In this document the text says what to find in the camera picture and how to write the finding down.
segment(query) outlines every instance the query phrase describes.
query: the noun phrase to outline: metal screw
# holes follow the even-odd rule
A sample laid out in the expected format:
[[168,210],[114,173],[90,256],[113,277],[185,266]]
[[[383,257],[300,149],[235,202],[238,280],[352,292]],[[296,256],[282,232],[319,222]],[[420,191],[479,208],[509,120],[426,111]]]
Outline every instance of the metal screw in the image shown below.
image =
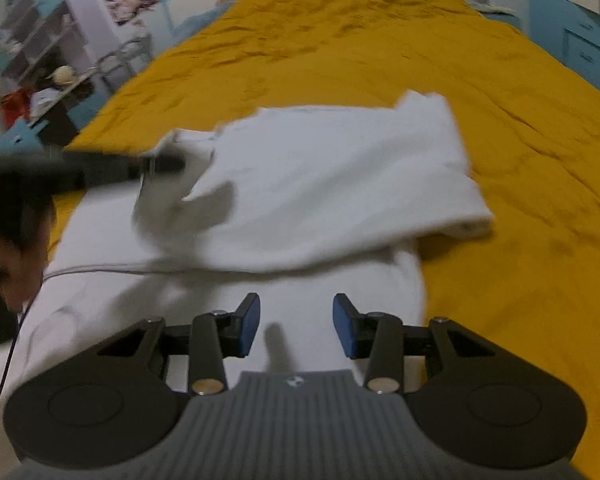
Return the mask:
[[371,379],[366,387],[375,394],[394,394],[400,389],[400,383],[391,377]]
[[191,389],[200,396],[215,395],[224,390],[224,384],[218,379],[198,379],[191,385]]
[[304,384],[304,379],[299,375],[294,375],[286,380],[286,384],[288,384],[292,388],[299,388]]

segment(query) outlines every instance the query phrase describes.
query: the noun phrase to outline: person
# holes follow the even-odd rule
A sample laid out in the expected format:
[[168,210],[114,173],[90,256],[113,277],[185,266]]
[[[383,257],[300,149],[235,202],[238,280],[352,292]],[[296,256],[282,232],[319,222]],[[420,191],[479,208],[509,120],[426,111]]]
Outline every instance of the person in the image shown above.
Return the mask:
[[[8,188],[8,177],[6,179],[0,177],[0,203],[2,204],[0,207],[2,208],[10,207],[8,193],[5,195],[1,193],[1,190],[8,190]],[[4,216],[4,213],[4,211],[0,211],[0,218]],[[4,271],[4,276],[0,280],[0,293],[7,306],[13,311],[20,311],[23,304],[35,296],[40,289],[52,225],[53,212],[49,208],[48,213],[40,222],[34,242],[23,251],[0,235],[0,269]]]
[[[11,217],[22,211],[17,186],[17,175],[0,175],[0,232],[5,222],[13,221]],[[24,250],[0,234],[0,294],[12,312],[20,312],[40,289],[53,218],[49,205],[48,211],[41,215],[33,240]]]

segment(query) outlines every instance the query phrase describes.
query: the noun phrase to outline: person's hand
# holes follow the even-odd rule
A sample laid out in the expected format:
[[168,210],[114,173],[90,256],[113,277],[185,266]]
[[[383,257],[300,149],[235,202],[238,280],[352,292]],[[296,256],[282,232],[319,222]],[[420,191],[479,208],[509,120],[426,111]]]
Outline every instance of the person's hand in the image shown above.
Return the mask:
[[0,270],[5,271],[0,280],[0,294],[12,312],[22,311],[24,304],[40,290],[52,226],[53,213],[49,212],[35,241],[24,252],[0,236]]

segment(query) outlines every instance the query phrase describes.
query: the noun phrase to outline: chair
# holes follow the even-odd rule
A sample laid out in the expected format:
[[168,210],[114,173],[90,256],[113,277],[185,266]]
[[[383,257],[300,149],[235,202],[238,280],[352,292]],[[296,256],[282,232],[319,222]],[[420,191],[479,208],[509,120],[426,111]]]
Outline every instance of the chair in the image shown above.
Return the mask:
[[133,68],[132,61],[138,58],[142,59],[147,64],[152,62],[153,56],[151,53],[150,36],[147,38],[136,38],[134,40],[126,41],[119,49],[109,52],[97,60],[96,66],[98,67],[98,72],[100,73],[103,83],[112,94],[116,92],[116,88],[109,79],[110,75],[115,71],[124,70],[128,74],[125,81],[131,79],[133,76],[137,75],[136,70]]

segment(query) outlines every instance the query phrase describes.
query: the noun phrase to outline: round object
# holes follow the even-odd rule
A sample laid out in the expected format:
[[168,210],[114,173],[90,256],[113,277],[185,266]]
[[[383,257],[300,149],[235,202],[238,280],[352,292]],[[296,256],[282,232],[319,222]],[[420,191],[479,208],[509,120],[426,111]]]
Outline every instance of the round object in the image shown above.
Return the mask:
[[124,400],[119,391],[99,384],[69,386],[49,400],[49,413],[68,426],[97,426],[116,416]]
[[299,388],[304,384],[304,379],[299,375],[294,375],[286,380],[286,384],[288,384],[292,388]]
[[51,74],[51,79],[58,86],[69,86],[75,83],[75,70],[68,66],[64,65],[60,68],[56,68],[54,72]]
[[509,384],[487,384],[468,397],[474,416],[494,426],[514,428],[530,423],[542,410],[542,402],[533,392]]
[[224,384],[218,379],[198,379],[191,385],[191,389],[200,396],[210,396],[222,392]]
[[156,446],[176,424],[178,401],[160,378],[128,359],[75,359],[8,400],[4,428],[19,457],[62,469],[107,467]]
[[400,389],[400,383],[391,377],[371,379],[366,387],[375,394],[394,394]]

